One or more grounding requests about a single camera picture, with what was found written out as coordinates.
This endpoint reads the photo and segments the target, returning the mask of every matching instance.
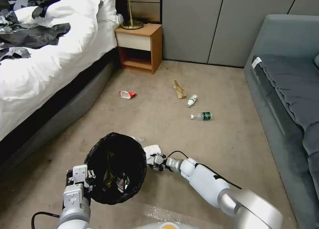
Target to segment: floor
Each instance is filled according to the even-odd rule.
[[[177,98],[174,79],[187,98]],[[119,90],[138,95],[123,99]],[[192,94],[198,101],[187,108]],[[214,119],[191,121],[190,114],[205,111]],[[116,72],[87,114],[11,172],[0,185],[0,228],[29,228],[37,211],[59,214],[67,169],[82,164],[109,132],[144,137],[143,146],[159,144],[166,154],[185,152],[276,206],[284,215],[283,228],[297,228],[243,70],[173,61],[164,61],[154,75]],[[159,220],[233,228],[231,219],[169,171],[148,170],[141,191],[123,204],[91,205],[93,229],[129,229]],[[56,218],[36,219],[36,229],[56,224]]]

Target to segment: brass lamp base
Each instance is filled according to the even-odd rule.
[[[131,24],[131,21],[125,21],[121,24],[121,27],[126,30],[137,30],[143,27],[143,22],[133,21],[133,24]]]

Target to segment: lamp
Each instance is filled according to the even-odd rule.
[[[129,21],[124,21],[121,24],[121,27],[123,29],[127,29],[127,30],[137,30],[143,27],[143,22],[141,21],[133,21],[133,17],[132,17],[132,7],[131,7],[131,0],[129,1],[129,10],[130,10],[130,20]]]

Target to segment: red and white wrapper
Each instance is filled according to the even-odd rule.
[[[127,99],[131,99],[133,98],[135,95],[137,95],[136,92],[132,92],[132,91],[119,91],[119,94],[121,95],[121,98],[127,98]]]

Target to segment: green bottle label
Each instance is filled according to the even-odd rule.
[[[210,112],[203,112],[203,120],[210,120]]]

